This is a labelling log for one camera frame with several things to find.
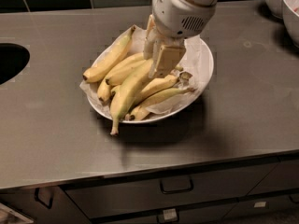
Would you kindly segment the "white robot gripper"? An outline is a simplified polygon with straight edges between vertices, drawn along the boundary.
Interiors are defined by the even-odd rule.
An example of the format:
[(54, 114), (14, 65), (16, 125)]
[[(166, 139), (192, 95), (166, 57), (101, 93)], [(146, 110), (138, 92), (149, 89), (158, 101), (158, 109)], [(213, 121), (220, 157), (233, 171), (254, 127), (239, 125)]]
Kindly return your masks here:
[(199, 35), (215, 10), (216, 0), (152, 0), (143, 49), (144, 58), (153, 60), (150, 78), (166, 77), (186, 52), (184, 43), (170, 44), (161, 34), (174, 38)]

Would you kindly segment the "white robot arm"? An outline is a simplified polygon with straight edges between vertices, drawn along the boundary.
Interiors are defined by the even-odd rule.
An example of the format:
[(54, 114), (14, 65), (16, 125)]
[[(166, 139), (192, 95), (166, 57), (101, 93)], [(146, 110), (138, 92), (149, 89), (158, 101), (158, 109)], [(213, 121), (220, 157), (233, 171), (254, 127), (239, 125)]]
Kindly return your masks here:
[(152, 0), (144, 58), (152, 59), (149, 77), (165, 77), (186, 52), (184, 40), (200, 35), (218, 0)]

